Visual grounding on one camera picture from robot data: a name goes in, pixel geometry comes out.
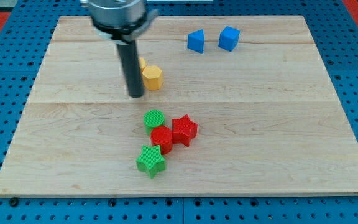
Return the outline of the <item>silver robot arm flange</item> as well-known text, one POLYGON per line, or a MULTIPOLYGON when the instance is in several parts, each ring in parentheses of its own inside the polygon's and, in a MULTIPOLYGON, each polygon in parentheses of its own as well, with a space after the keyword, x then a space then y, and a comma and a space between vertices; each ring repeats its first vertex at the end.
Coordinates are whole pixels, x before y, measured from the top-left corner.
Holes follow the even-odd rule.
POLYGON ((146 9, 144 0, 80 0, 97 34, 117 44, 128 44, 144 34, 159 11, 146 9))

